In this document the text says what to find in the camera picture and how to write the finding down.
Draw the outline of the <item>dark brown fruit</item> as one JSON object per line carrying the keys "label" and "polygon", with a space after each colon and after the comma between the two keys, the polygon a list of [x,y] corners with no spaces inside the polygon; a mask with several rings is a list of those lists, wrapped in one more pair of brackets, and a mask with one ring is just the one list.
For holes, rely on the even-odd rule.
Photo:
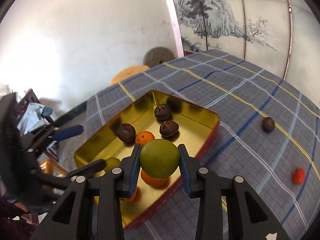
{"label": "dark brown fruit", "polygon": [[129,143],[135,139],[136,130],[131,124],[121,124],[117,129],[117,136],[122,142]]}
{"label": "dark brown fruit", "polygon": [[175,135],[178,132],[178,130],[179,130],[178,123],[172,120],[163,122],[159,128],[159,132],[161,136],[165,138]]}
{"label": "dark brown fruit", "polygon": [[271,133],[275,128],[274,120],[269,116],[264,117],[261,123],[261,128],[265,133]]}
{"label": "dark brown fruit", "polygon": [[154,110],[154,115],[157,120],[167,120],[171,117],[171,109],[168,104],[158,105]]}

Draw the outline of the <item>red-orange fruit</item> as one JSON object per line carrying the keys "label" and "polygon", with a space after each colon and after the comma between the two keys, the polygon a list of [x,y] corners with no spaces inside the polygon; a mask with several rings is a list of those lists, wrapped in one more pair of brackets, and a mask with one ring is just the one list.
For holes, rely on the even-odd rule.
{"label": "red-orange fruit", "polygon": [[121,198],[122,201],[125,202],[133,202],[133,203],[138,203],[141,200],[142,193],[139,187],[136,188],[134,194],[130,198]]}

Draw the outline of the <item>small orange in tin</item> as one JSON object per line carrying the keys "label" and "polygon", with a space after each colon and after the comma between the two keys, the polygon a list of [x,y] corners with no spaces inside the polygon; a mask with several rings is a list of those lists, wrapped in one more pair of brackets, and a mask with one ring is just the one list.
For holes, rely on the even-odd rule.
{"label": "small orange in tin", "polygon": [[152,140],[155,140],[155,136],[150,131],[141,131],[136,135],[135,143],[143,147]]}

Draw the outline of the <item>painted folding screen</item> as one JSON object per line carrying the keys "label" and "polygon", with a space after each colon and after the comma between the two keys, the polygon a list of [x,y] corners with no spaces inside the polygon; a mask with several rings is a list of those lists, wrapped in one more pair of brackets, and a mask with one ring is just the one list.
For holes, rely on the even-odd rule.
{"label": "painted folding screen", "polygon": [[222,50],[319,104],[319,22],[304,0],[173,1],[184,50]]}

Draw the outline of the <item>grey plaid tablecloth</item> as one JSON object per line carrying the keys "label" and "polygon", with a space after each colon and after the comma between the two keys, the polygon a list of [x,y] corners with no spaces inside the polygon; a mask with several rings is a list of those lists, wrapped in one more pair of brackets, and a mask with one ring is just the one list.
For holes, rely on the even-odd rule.
{"label": "grey plaid tablecloth", "polygon": [[[92,135],[150,90],[216,112],[220,126],[203,163],[219,175],[244,176],[291,239],[319,239],[319,106],[281,78],[218,50],[161,64],[94,94],[59,118],[86,113]],[[265,133],[264,117],[275,128]],[[295,185],[302,167],[306,178]]]}

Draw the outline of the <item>green fruit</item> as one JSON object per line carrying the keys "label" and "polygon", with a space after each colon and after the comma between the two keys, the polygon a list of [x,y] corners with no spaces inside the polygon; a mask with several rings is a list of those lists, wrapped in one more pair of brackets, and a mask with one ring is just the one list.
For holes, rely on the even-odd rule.
{"label": "green fruit", "polygon": [[148,176],[164,179],[171,176],[178,168],[180,153],[172,142],[155,139],[142,147],[139,162]]}
{"label": "green fruit", "polygon": [[105,168],[104,171],[105,172],[109,172],[112,171],[114,168],[119,167],[121,161],[115,157],[110,157],[108,159],[105,160]]}

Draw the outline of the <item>dark brown fruit in tin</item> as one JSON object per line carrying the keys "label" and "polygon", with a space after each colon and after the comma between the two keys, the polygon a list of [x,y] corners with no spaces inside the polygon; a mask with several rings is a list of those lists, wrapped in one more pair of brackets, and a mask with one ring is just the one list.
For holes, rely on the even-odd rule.
{"label": "dark brown fruit in tin", "polygon": [[154,115],[157,120],[167,120],[171,117],[171,109],[168,104],[158,105],[154,110]]}

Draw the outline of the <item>orange round cushion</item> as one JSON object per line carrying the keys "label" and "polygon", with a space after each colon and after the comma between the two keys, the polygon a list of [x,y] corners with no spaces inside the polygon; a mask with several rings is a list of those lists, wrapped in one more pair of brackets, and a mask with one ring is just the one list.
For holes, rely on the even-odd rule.
{"label": "orange round cushion", "polygon": [[121,82],[129,77],[144,72],[148,69],[150,69],[150,67],[145,65],[127,67],[112,78],[110,85],[115,85],[118,82]]}

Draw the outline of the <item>red gold toffee tin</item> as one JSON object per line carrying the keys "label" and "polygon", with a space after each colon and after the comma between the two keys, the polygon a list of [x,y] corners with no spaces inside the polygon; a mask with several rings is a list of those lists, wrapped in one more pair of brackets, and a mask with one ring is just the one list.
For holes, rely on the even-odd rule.
{"label": "red gold toffee tin", "polygon": [[[171,120],[178,124],[177,132],[165,138],[160,133],[161,122],[155,117],[158,105],[167,104]],[[159,180],[156,172],[167,176],[163,186],[155,188],[142,177],[138,178],[138,199],[120,203],[125,229],[138,226],[150,218],[178,190],[182,183],[178,169],[178,145],[183,144],[189,156],[201,159],[215,139],[220,123],[218,114],[187,100],[151,90],[118,111],[99,131],[92,135],[75,153],[78,167],[99,159],[115,157],[119,160],[131,155],[134,143],[124,143],[117,136],[121,124],[131,124],[136,132],[151,132],[154,140],[141,151],[142,171]]]}

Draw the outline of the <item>wooden shelf furniture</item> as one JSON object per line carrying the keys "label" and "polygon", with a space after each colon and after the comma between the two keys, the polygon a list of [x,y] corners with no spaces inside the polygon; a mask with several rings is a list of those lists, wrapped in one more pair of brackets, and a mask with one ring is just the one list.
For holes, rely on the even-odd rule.
{"label": "wooden shelf furniture", "polygon": [[1,99],[1,180],[9,200],[44,213],[59,198],[51,189],[65,190],[71,181],[40,168],[37,160],[56,141],[59,128],[43,117],[45,107],[33,99],[33,92],[21,101],[16,100],[16,93]]}

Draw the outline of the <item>red fruit right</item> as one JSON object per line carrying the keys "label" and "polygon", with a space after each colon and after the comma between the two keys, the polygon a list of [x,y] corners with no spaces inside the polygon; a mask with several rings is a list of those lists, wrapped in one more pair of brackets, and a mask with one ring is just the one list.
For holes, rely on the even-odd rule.
{"label": "red fruit right", "polygon": [[302,185],[306,178],[306,172],[302,167],[299,167],[295,170],[292,175],[292,180],[295,185]]}

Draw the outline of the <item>large orange fruit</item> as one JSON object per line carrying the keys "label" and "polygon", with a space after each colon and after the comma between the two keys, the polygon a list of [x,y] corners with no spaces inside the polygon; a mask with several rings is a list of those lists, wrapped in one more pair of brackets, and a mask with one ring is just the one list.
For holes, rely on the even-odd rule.
{"label": "large orange fruit", "polygon": [[141,170],[141,178],[142,180],[151,187],[160,188],[162,187],[168,180],[168,178],[164,179],[156,179],[148,176],[143,170]]}

